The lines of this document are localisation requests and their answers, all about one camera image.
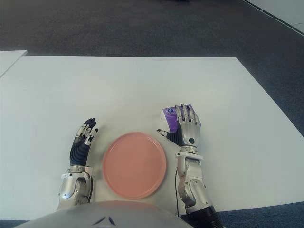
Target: black joint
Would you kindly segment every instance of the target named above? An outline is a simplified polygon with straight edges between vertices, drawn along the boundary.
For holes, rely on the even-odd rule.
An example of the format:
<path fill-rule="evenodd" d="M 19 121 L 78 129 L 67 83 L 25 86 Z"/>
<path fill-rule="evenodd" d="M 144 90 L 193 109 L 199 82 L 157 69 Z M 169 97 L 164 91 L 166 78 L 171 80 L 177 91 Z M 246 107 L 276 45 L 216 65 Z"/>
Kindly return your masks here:
<path fill-rule="evenodd" d="M 195 211 L 181 218 L 193 227 L 223 228 L 213 206 Z"/>
<path fill-rule="evenodd" d="M 191 144 L 194 144 L 194 143 L 195 143 L 195 141 L 194 141 L 193 138 L 189 138 L 189 142 L 190 142 Z"/>

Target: gray carpet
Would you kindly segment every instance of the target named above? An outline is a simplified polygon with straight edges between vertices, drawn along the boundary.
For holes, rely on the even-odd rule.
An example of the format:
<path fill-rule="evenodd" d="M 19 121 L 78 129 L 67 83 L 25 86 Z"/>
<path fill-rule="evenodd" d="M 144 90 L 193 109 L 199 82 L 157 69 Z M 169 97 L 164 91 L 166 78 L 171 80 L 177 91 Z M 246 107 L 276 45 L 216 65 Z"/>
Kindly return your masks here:
<path fill-rule="evenodd" d="M 1 0 L 0 49 L 237 57 L 304 135 L 304 37 L 242 0 Z"/>

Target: silver metal part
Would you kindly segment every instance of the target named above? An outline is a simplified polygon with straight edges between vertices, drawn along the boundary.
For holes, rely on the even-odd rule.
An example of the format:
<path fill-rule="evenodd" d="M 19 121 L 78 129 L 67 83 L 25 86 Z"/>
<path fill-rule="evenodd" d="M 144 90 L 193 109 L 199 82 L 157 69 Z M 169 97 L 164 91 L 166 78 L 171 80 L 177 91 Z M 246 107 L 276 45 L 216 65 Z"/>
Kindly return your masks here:
<path fill-rule="evenodd" d="M 79 130 L 76 134 L 76 137 L 79 137 L 81 134 L 83 134 L 85 127 L 86 127 L 86 124 L 81 125 L 81 127 L 79 128 Z"/>
<path fill-rule="evenodd" d="M 180 178 L 178 192 L 185 203 L 187 214 L 212 206 L 202 181 L 202 156 L 189 152 L 180 152 L 176 155 L 177 170 Z"/>
<path fill-rule="evenodd" d="M 95 135 L 96 135 L 97 131 L 96 129 L 91 130 L 90 135 L 86 138 L 84 144 L 90 146 L 92 140 L 94 139 Z"/>
<path fill-rule="evenodd" d="M 57 210 L 89 202 L 92 172 L 93 168 L 91 167 L 74 165 L 61 176 L 63 182 L 58 194 L 59 205 Z"/>
<path fill-rule="evenodd" d="M 182 118 L 181 111 L 178 105 L 175 105 L 177 121 L 179 122 L 182 135 L 182 144 L 198 147 L 200 143 L 200 121 L 197 115 L 194 113 L 190 105 L 186 106 L 181 104 L 183 110 Z"/>

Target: cable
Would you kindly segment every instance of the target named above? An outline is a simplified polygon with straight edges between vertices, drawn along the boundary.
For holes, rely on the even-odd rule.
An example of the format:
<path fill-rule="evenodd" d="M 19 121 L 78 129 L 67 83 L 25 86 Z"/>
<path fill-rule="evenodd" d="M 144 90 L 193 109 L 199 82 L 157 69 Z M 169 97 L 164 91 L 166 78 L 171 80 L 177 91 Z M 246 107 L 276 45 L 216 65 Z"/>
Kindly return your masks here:
<path fill-rule="evenodd" d="M 179 212 L 179 200 L 177 198 L 177 190 L 176 190 L 176 176 L 177 176 L 177 169 L 175 172 L 175 196 L 176 196 L 176 207 L 177 207 L 177 216 L 180 216 L 180 212 Z"/>
<path fill-rule="evenodd" d="M 93 193 L 93 177 L 91 177 L 91 192 L 90 192 L 90 196 L 88 199 L 88 203 L 91 201 L 92 193 Z"/>

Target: robot forearm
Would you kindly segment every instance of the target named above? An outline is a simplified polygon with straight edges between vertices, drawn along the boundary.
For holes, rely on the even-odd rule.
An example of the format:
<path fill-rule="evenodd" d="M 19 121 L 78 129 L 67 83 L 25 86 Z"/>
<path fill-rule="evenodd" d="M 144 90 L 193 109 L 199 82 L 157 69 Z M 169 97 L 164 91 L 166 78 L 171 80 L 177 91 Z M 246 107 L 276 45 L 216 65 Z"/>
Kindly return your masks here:
<path fill-rule="evenodd" d="M 187 146 L 182 147 L 177 154 L 180 198 L 185 203 L 191 225 L 223 228 L 202 181 L 200 161 L 203 157 L 197 155 L 196 152 L 196 148 Z"/>
<path fill-rule="evenodd" d="M 71 166 L 63 174 L 59 190 L 59 205 L 57 210 L 89 203 L 93 190 L 93 168 L 80 165 Z"/>
<path fill-rule="evenodd" d="M 86 167 L 91 142 L 98 129 L 95 118 L 88 119 L 78 130 L 70 152 L 70 168 L 63 174 L 57 210 L 89 203 L 93 190 L 93 168 Z"/>

